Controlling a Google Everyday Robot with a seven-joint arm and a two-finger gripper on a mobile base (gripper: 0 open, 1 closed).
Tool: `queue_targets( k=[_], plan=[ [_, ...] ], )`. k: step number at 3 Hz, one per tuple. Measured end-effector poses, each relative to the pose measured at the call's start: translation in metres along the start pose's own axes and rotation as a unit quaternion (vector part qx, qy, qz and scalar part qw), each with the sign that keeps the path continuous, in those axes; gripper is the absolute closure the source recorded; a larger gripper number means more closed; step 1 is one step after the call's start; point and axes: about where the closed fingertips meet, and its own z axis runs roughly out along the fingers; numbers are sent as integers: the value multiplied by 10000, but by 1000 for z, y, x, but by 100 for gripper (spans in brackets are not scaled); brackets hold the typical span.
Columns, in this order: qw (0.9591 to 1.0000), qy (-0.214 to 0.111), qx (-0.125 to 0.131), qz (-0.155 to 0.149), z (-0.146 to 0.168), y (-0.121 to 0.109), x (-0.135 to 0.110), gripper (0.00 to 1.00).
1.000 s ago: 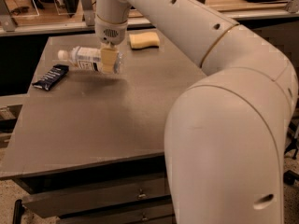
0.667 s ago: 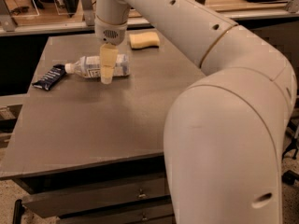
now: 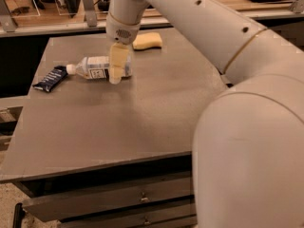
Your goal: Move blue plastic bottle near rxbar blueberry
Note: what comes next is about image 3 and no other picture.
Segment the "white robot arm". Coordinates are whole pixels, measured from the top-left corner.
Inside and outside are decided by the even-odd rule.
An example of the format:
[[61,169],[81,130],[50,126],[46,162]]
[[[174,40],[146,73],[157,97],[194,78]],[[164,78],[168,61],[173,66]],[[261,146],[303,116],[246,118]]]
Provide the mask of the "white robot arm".
[[216,0],[111,0],[108,36],[134,41],[152,6],[231,83],[199,117],[199,228],[303,228],[303,53]]

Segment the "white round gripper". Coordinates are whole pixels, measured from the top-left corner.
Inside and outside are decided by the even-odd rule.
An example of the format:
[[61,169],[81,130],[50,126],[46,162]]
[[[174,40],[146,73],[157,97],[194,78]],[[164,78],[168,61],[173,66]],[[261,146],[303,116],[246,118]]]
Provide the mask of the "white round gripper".
[[109,51],[109,82],[118,84],[123,75],[124,67],[129,54],[128,46],[134,42],[137,37],[141,24],[128,25],[119,22],[111,13],[106,16],[105,31],[107,36],[114,43]]

